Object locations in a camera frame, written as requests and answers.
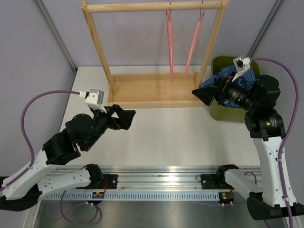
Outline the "pink hanger of black shirt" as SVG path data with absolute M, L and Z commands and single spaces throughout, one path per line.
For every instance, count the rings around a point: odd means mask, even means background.
M 191 47 L 190 47 L 190 51 L 189 51 L 189 55 L 188 55 L 188 60 L 187 60 L 187 64 L 186 64 L 186 68 L 185 68 L 185 74 L 184 74 L 184 79 L 188 78 L 188 72 L 189 72 L 189 68 L 190 68 L 190 63 L 191 63 L 191 59 L 192 59 L 192 55 L 198 40 L 198 36 L 199 36 L 199 32 L 200 32 L 200 28 L 202 25 L 202 21 L 204 18 L 204 14 L 205 11 L 203 11 L 202 6 L 203 6 L 203 0 L 201 1 L 201 5 L 200 5 L 200 14 L 199 14 L 199 19 L 197 22 L 197 25 L 195 27 L 195 31 L 194 31 L 194 35 L 193 35 L 193 39 L 192 39 L 192 43 L 191 43 Z

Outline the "pink hanger of blue shirt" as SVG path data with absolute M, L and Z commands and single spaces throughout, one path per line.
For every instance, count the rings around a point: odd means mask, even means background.
M 171 25 L 171 1 L 169 2 L 169 10 L 166 14 L 166 26 L 167 26 L 167 41 L 168 41 L 168 53 L 169 53 L 169 67 L 170 67 L 170 81 L 174 81 L 174 63 L 173 63 L 173 39 L 172 39 L 172 25 Z

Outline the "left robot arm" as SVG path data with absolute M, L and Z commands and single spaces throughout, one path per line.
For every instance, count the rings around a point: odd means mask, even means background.
M 117 104 L 103 110 L 91 109 L 91 112 L 93 116 L 78 114 L 66 122 L 63 131 L 43 145 L 22 177 L 15 180 L 13 175 L 1 181 L 4 187 L 0 198 L 1 210 L 19 212 L 58 192 L 104 186 L 104 176 L 97 164 L 88 164 L 57 178 L 48 176 L 80 157 L 81 152 L 89 151 L 106 130 L 128 130 L 136 114 L 135 110 L 124 110 Z

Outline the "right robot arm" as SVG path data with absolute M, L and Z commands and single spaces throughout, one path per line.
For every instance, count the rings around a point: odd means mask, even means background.
M 221 77 L 215 83 L 194 89 L 192 94 L 205 105 L 216 100 L 230 101 L 245 110 L 245 125 L 256 147 L 263 186 L 246 178 L 234 165 L 220 166 L 215 177 L 220 188 L 229 185 L 246 200 L 254 220 L 302 216 L 304 206 L 295 198 L 284 161 L 284 121 L 274 106 L 280 95 L 279 82 L 261 75 L 251 90 L 238 85 L 234 77 Z

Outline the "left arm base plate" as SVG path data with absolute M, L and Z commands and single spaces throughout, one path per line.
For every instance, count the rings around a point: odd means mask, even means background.
M 117 189 L 118 175 L 117 174 L 104 174 L 103 179 L 96 179 L 86 187 L 78 187 L 77 189 L 104 189 L 115 190 Z

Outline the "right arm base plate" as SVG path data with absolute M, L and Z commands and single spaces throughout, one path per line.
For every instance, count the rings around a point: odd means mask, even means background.
M 226 183 L 223 175 L 202 174 L 200 182 L 204 190 L 231 190 L 233 187 Z

